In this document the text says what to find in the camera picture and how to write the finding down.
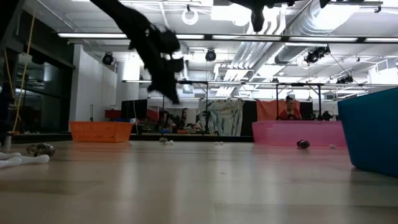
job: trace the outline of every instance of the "white wall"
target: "white wall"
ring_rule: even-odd
[[[116,103],[117,75],[75,45],[70,121],[89,121],[93,105],[94,121],[105,121],[105,110]]]

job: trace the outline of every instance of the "red shirt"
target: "red shirt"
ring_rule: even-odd
[[[299,111],[298,109],[296,109],[296,108],[293,109],[293,115],[294,115],[297,119],[301,119],[300,111]],[[283,110],[282,112],[280,112],[279,118],[280,118],[280,119],[284,119],[284,120],[287,120],[287,119],[294,119],[292,116],[289,116],[289,115],[287,114],[286,110]]]

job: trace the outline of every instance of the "wooden floor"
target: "wooden floor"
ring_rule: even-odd
[[[53,145],[49,164],[0,170],[0,223],[398,223],[398,179],[353,169],[346,150]]]

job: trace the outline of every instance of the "orange basket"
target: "orange basket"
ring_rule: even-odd
[[[71,121],[74,141],[124,142],[130,138],[132,124],[123,122]]]

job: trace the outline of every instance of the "blue bin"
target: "blue bin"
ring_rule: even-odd
[[[398,88],[338,102],[351,163],[398,177]]]

